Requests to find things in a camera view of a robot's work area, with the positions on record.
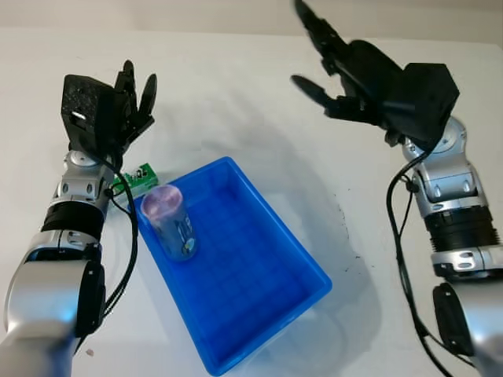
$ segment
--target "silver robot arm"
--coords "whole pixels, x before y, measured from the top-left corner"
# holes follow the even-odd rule
[[[99,239],[108,208],[105,190],[114,174],[77,151],[67,154],[64,165],[44,227],[7,292],[2,377],[70,376],[76,339],[101,324],[105,273]]]
[[[1,377],[69,377],[77,341],[95,332],[119,299],[116,293],[122,293],[134,266],[135,243],[121,285],[106,302],[101,231],[114,174],[132,198],[119,174],[122,157],[153,123],[155,99],[156,76],[150,75],[137,106],[130,61],[115,86],[65,77],[61,115],[70,152],[44,224],[9,285]],[[134,211],[130,218],[135,237]]]
[[[385,141],[401,144],[409,163],[430,153],[413,166],[413,186],[435,251],[435,274],[445,279],[433,291],[439,332],[445,347],[472,358],[482,376],[503,376],[503,246],[479,176],[464,153],[466,131],[450,118],[459,89],[449,69],[428,63],[401,68],[366,41],[346,43],[303,0],[294,0],[294,6],[323,68],[340,76],[344,96],[331,98],[314,82],[293,75],[299,89],[329,118],[384,129]],[[417,327],[421,338],[422,330]]]
[[[435,315],[446,347],[472,359],[484,377],[503,375],[503,246],[479,176],[467,160],[467,134],[450,118],[431,155],[414,167],[417,205],[431,234]],[[410,161],[423,151],[403,145]]]

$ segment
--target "blue plastic bin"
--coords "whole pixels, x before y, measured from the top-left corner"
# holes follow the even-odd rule
[[[222,375],[332,289],[332,282],[237,164],[219,159],[173,182],[199,250],[165,254],[135,200],[141,234],[211,375]]]

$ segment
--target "black joint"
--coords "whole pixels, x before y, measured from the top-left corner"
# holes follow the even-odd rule
[[[406,182],[406,189],[408,192],[411,192],[412,194],[416,194],[419,192],[419,186],[412,181]]]
[[[435,251],[498,245],[488,207],[444,210],[424,218]]]
[[[433,303],[440,337],[445,347],[455,354],[473,356],[472,340],[463,308],[450,284],[443,283],[435,287]]]
[[[104,222],[101,211],[91,204],[63,202],[49,208],[40,231],[75,230],[100,240]]]

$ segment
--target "wire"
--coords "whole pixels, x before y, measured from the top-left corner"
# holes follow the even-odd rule
[[[412,180],[407,176],[407,175],[402,175],[401,178],[400,178],[400,181],[402,182],[405,182],[407,184],[407,191],[409,191],[409,199],[407,201],[407,207],[406,207],[406,212],[403,216],[403,221],[402,221],[402,226],[400,227],[400,232],[399,232],[399,237],[400,237],[400,240],[402,239],[402,235],[403,235],[403,229],[406,227],[406,223],[407,223],[407,219],[409,218],[409,213],[410,213],[410,208],[412,206],[412,200],[413,200],[413,194],[414,194],[414,190],[413,190],[413,182]],[[451,350],[449,350],[441,341],[439,341],[427,328],[426,326],[423,324],[424,328],[426,329],[426,331],[428,332],[428,336],[431,338],[431,340],[435,343],[437,343],[437,345],[441,346],[445,351],[447,351],[448,353],[450,353],[451,355],[453,355],[454,357],[456,357],[459,361],[462,361],[464,362],[465,364],[471,366],[472,368],[475,367],[475,365],[473,365],[472,362],[466,360],[465,358],[463,358],[462,356],[458,355],[457,353],[454,353],[452,352]]]
[[[403,175],[402,181],[409,184],[409,186],[407,187],[407,190],[409,191],[409,201],[407,202],[406,212],[403,215],[402,226],[400,227],[400,232],[399,232],[400,239],[402,238],[403,229],[406,227],[407,219],[409,218],[410,207],[412,205],[412,199],[414,196],[414,191],[412,190],[412,187],[410,187],[411,185],[413,185],[412,180],[409,177],[407,177],[406,175]]]
[[[406,208],[406,213],[404,216],[404,220],[402,223],[402,226],[400,230],[398,230],[398,226],[396,223],[395,219],[395,213],[393,211],[393,192],[395,190],[396,185],[398,184],[399,181],[406,181],[406,182],[411,182],[410,178],[406,176],[407,171],[409,171],[411,168],[416,166],[418,163],[421,163],[424,161],[428,156],[430,155],[430,152],[425,152],[421,156],[413,159],[412,161],[408,162],[394,177],[391,179],[391,182],[387,188],[387,194],[386,194],[386,208],[387,208],[387,214],[391,223],[391,230],[393,232],[393,238],[395,241],[395,247],[396,247],[396,260],[397,260],[397,265],[398,265],[398,272],[400,274],[400,282],[402,285],[402,289],[404,292],[404,295],[406,297],[407,303],[409,304],[409,309],[410,313],[413,318],[414,322],[414,327],[416,329],[417,337],[420,340],[421,345],[424,348],[424,351],[426,354],[430,357],[431,361],[433,364],[437,367],[437,369],[440,370],[440,372],[445,376],[445,377],[453,377],[446,369],[445,367],[440,363],[440,361],[436,358],[436,356],[433,354],[433,352],[430,349],[430,346],[428,345],[426,341],[426,337],[430,337],[434,342],[439,344],[443,349],[447,350],[451,354],[453,354],[457,359],[463,361],[464,363],[470,365],[473,367],[473,364],[467,360],[465,360],[463,357],[460,357],[459,355],[456,355],[455,353],[452,353],[450,350],[448,350],[445,345],[443,345],[436,337],[434,337],[431,332],[428,330],[428,328],[424,325],[423,321],[419,317],[419,313],[417,312],[417,307],[416,303],[414,300],[413,296],[413,290],[412,290],[412,284],[410,283],[410,278],[409,278],[409,271],[407,270],[406,266],[406,261],[403,255],[403,249],[402,249],[402,234],[403,230],[406,225],[407,218],[409,216],[409,210],[410,206],[412,203],[412,187],[408,187],[410,195],[409,195],[409,202],[407,203],[407,208]]]
[[[120,180],[120,184],[123,186],[123,191],[126,193],[127,196],[127,202],[130,207],[130,211],[128,212],[124,208],[122,208],[115,200],[114,200],[114,195],[113,192],[110,194],[110,200],[112,203],[119,208],[123,213],[127,214],[128,218],[130,219],[131,222],[131,233],[132,233],[132,240],[131,240],[131,253],[130,253],[130,259],[129,262],[127,263],[126,271],[123,274],[123,277],[121,278],[120,282],[117,284],[116,289],[112,292],[112,294],[108,297],[108,299],[105,302],[105,311],[103,313],[103,319],[105,319],[115,308],[117,305],[117,302],[119,302],[120,298],[122,297],[124,291],[126,290],[127,283],[129,282],[129,279],[131,278],[131,274],[133,273],[134,266],[136,264],[136,260],[138,259],[138,218],[136,215],[136,207],[134,206],[134,199],[133,199],[133,194],[131,192],[131,189],[129,185],[127,184],[126,178],[120,173],[120,170],[118,167],[115,165],[112,165],[109,161],[106,161],[104,159],[97,158],[96,156],[93,156],[93,154],[87,153],[92,159],[98,161],[99,163],[105,165],[108,169],[110,169]],[[79,343],[77,344],[77,347],[75,348],[75,353],[79,350],[80,346],[84,343],[84,340],[86,340],[86,336],[83,336],[80,340]]]

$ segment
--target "white table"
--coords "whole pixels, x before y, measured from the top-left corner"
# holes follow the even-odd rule
[[[461,90],[454,113],[468,128],[469,158],[503,229],[503,51],[372,42],[400,64],[448,64]],[[156,72],[159,93],[156,123],[126,154],[125,168],[149,162],[167,180],[232,156],[333,281],[327,297],[229,376],[439,375],[414,334],[385,213],[401,150],[389,149],[376,127],[325,118],[289,82],[303,73],[342,93],[307,38],[0,29],[0,51],[2,295],[63,172],[64,75],[114,83],[130,58],[138,88]],[[399,191],[402,209],[406,193]],[[124,216],[110,214],[102,243],[111,290],[129,256]],[[439,280],[415,206],[404,249],[421,315],[435,328],[431,289]],[[442,351],[439,357],[455,375],[476,375]],[[143,240],[122,301],[75,358],[73,376],[87,375],[207,375]]]

